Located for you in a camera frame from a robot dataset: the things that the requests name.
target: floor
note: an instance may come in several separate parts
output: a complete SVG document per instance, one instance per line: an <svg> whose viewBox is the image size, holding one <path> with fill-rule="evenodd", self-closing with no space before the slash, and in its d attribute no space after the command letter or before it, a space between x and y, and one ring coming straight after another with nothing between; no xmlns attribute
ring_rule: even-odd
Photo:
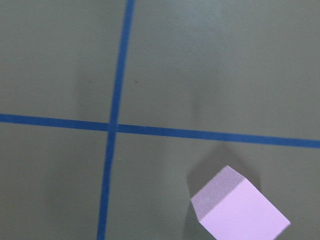
<svg viewBox="0 0 320 240"><path fill-rule="evenodd" d="M277 239L319 239L318 1L2 0L0 22L0 239L213 240L190 195L227 164Z"/></svg>

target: blue tape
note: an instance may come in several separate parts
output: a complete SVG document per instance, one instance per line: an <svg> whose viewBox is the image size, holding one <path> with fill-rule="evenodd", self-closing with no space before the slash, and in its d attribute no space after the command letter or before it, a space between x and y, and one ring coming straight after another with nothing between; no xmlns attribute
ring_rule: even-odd
<svg viewBox="0 0 320 240"><path fill-rule="evenodd" d="M128 51L128 45L129 45L129 37L130 37L130 29L131 29L134 5L135 5L135 0L127 0L125 13L124 13L121 42L119 47L115 81L114 81L114 87L113 87L112 105L111 105L110 121L109 121L109 128L108 128L109 133L108 133L107 145L106 145L106 151L105 151L105 163L104 163L104 170L103 170L99 220L98 220L98 229L97 229L97 237L96 237L97 240L104 240L106 235L111 168L112 168L115 144L116 144L117 124L118 124L119 108L120 108L120 102L121 102L121 92L122 92L123 79L124 79L125 68L126 68L126 58L127 58L127 51Z"/></svg>
<svg viewBox="0 0 320 240"><path fill-rule="evenodd" d="M108 131L108 123L94 121L67 120L38 116L21 116L1 114L0 122L10 124L26 124L35 126L57 127L67 129L84 129L95 131Z"/></svg>
<svg viewBox="0 0 320 240"><path fill-rule="evenodd" d="M154 135L154 136L188 138L188 139L216 140L216 141L250 143L250 144L280 145L280 146L302 147L302 148L316 148L316 149L320 148L320 140L300 139L300 138L259 136L259 135L247 135L247 134L237 134L237 133L197 131L197 130L185 130L185 129L163 128L163 127L153 127L153 126L137 126L137 125L125 125L125 124L119 124L117 131L119 133L127 133L127 134L142 134L142 135Z"/></svg>

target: purple cube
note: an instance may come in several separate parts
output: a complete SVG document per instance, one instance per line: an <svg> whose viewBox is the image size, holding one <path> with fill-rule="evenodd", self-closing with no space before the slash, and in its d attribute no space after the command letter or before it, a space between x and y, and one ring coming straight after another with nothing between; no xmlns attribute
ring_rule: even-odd
<svg viewBox="0 0 320 240"><path fill-rule="evenodd" d="M274 240L290 225L251 182L229 166L191 202L199 222L217 240Z"/></svg>

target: gray surface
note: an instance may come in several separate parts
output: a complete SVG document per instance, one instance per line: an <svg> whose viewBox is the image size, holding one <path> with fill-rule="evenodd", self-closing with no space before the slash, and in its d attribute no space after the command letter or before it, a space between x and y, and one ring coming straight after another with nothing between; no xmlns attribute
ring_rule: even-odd
<svg viewBox="0 0 320 240"><path fill-rule="evenodd" d="M107 122L124 6L2 0L0 113ZM120 123L319 139L319 18L316 0L137 0ZM0 123L0 238L95 239L106 135ZM292 222L279 240L318 240L319 154L119 134L107 239L213 239L188 182L225 163Z"/></svg>

